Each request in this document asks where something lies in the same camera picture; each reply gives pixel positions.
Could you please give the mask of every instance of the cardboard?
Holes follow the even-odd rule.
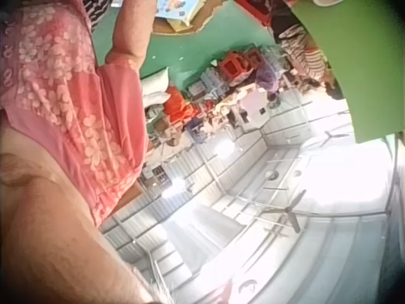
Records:
[[[206,0],[205,5],[198,11],[190,23],[190,28],[182,32],[175,32],[166,19],[155,18],[153,23],[153,34],[156,35],[188,35],[202,30],[226,0]]]

